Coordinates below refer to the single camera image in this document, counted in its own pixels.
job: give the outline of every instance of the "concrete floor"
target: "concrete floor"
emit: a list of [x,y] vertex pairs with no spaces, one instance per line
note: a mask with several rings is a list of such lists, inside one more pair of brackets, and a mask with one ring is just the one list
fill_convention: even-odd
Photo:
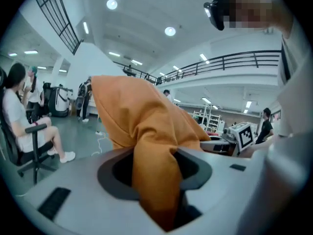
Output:
[[[100,152],[99,144],[102,152],[112,150],[112,143],[108,139],[108,134],[99,136],[95,133],[96,131],[106,133],[104,126],[97,120],[97,117],[90,116],[88,123],[82,123],[78,121],[76,117],[52,117],[51,120],[52,125],[59,128],[64,150],[74,151],[76,153],[75,159],[89,157],[93,153]],[[23,178],[17,174],[19,167],[12,164],[8,159],[2,133],[0,135],[0,146],[5,156],[4,159],[3,155],[0,154],[0,172],[11,193],[22,196],[33,186],[33,171],[27,171]],[[60,163],[58,155],[56,155],[54,159],[47,159],[44,164],[55,169],[63,165]],[[51,173],[52,172],[39,169],[38,182]]]

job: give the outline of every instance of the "white ceiling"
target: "white ceiling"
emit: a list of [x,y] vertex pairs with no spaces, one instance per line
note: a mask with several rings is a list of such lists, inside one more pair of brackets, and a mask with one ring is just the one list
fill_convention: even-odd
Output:
[[278,94],[276,86],[205,86],[181,88],[176,90],[175,99],[182,103],[205,104],[202,97],[224,110],[243,112],[247,101],[252,101],[248,113],[259,113],[269,107]]
[[[232,29],[222,33],[211,25],[203,9],[211,0],[116,0],[115,10],[106,7],[108,0],[88,1],[94,43],[106,54],[112,51],[143,63],[137,68],[149,73],[193,46],[240,34]],[[176,29],[173,37],[164,34],[169,26]],[[130,64],[122,57],[110,58]]]
[[[36,50],[38,54],[26,55],[24,51]],[[18,12],[0,41],[0,54],[28,66],[47,67],[52,70],[60,56]],[[64,59],[61,69],[68,70],[70,63]]]

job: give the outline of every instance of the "black metal railing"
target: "black metal railing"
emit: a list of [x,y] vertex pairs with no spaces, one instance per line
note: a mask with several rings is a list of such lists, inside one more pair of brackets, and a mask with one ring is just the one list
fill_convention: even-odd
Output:
[[75,54],[80,43],[72,24],[69,21],[62,0],[36,0],[52,28],[62,39],[68,49]]
[[214,70],[217,71],[239,67],[276,67],[278,66],[280,53],[280,50],[258,50],[211,58],[207,61],[197,62],[180,68],[179,70],[172,71],[165,76],[158,77],[156,85]]
[[143,78],[143,79],[149,81],[150,83],[152,83],[154,85],[157,82],[157,78],[155,76],[149,75],[148,73],[145,73],[141,70],[137,70],[136,68],[133,68],[131,66],[123,65],[123,64],[118,63],[118,62],[114,62],[114,63],[117,64],[117,66],[121,67],[121,69],[124,71],[124,73],[127,76]]

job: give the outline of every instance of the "woman sitting in chair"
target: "woman sitting in chair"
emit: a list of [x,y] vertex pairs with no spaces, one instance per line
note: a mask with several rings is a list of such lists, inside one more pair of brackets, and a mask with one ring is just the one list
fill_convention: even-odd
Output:
[[47,128],[38,131],[38,147],[42,147],[45,143],[52,141],[54,147],[48,151],[48,155],[60,155],[60,162],[66,163],[75,158],[73,151],[65,152],[62,148],[61,137],[57,127],[51,126],[51,120],[44,117],[37,122],[29,124],[26,117],[26,98],[27,93],[31,91],[30,87],[25,87],[22,99],[19,95],[19,90],[23,89],[25,82],[26,71],[23,65],[14,64],[5,80],[6,90],[4,92],[2,106],[3,115],[6,123],[16,137],[16,143],[22,152],[31,152],[33,150],[32,134],[27,134],[25,128],[46,124]]

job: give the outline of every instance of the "black hair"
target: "black hair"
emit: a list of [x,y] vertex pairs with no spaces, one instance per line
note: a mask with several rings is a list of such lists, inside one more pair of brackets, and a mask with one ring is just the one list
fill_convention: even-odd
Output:
[[[14,86],[19,85],[19,83],[25,78],[26,76],[26,71],[25,67],[20,64],[16,63],[12,65],[8,77],[5,80],[5,87],[7,89],[10,89]],[[19,92],[16,92],[16,96],[18,96],[19,100],[21,101],[21,97],[19,95]]]
[[267,116],[268,118],[270,117],[271,111],[270,111],[269,108],[265,108],[265,109],[263,110],[263,112],[266,114],[266,116]]
[[31,84],[31,93],[34,92],[35,88],[36,88],[36,81],[37,81],[37,77],[36,75],[34,75],[34,80],[33,80],[33,83]]

